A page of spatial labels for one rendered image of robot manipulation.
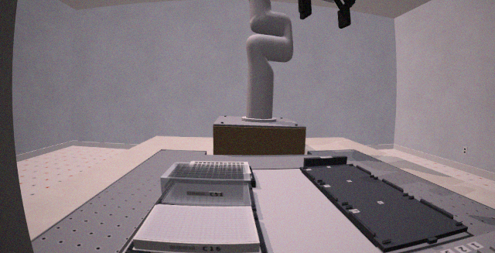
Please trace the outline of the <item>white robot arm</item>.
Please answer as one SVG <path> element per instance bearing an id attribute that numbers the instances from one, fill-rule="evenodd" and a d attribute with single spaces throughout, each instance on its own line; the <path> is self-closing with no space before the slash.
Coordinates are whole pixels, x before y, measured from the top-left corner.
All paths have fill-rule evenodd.
<path id="1" fill-rule="evenodd" d="M 292 58 L 292 23 L 286 14 L 271 10 L 270 0 L 249 0 L 249 4 L 250 27 L 259 34 L 246 42 L 247 105 L 241 120 L 276 122 L 272 117 L 274 72 L 268 61 L 288 62 Z"/>

